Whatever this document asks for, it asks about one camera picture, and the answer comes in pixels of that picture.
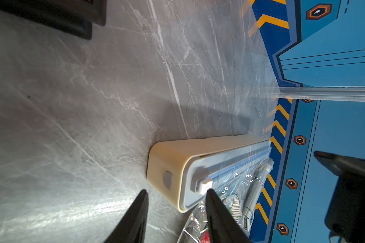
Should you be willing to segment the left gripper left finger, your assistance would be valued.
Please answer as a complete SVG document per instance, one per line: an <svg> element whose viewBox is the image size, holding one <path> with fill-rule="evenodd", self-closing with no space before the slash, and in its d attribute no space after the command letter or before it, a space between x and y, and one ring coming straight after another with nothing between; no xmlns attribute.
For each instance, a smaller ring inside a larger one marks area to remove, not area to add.
<svg viewBox="0 0 365 243"><path fill-rule="evenodd" d="M137 195L105 243L143 243L149 209L149 194L145 189Z"/></svg>

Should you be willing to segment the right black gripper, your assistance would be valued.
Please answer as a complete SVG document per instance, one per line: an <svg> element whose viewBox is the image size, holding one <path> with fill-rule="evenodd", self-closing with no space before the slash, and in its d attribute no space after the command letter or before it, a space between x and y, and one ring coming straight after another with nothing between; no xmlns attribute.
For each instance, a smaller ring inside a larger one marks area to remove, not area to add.
<svg viewBox="0 0 365 243"><path fill-rule="evenodd" d="M325 225L331 243L365 243L365 159L315 151L314 157L338 176Z"/></svg>

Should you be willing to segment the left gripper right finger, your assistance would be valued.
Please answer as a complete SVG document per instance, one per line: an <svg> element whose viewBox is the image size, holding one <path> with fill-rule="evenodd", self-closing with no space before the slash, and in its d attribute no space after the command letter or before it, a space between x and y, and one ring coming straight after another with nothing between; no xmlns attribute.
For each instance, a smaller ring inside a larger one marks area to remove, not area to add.
<svg viewBox="0 0 365 243"><path fill-rule="evenodd" d="M252 243L213 189L206 193L205 206L211 243Z"/></svg>

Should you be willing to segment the cream plastic wrap dispenser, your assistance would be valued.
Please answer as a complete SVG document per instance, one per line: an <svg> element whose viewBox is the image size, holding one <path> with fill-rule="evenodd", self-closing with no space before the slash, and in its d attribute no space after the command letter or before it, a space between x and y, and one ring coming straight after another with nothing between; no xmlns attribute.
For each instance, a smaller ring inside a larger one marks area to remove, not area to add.
<svg viewBox="0 0 365 243"><path fill-rule="evenodd" d="M147 180L185 213L204 199L208 189L249 173L270 152L270 139L252 135L158 142L149 153Z"/></svg>

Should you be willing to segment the clear plastic wrap sheet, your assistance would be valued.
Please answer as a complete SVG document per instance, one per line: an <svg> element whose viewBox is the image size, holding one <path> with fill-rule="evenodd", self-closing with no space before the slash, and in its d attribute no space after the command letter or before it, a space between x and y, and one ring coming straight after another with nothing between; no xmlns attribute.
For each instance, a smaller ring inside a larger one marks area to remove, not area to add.
<svg viewBox="0 0 365 243"><path fill-rule="evenodd" d="M279 99L270 128L198 182L215 190L179 242L365 243L365 102Z"/></svg>

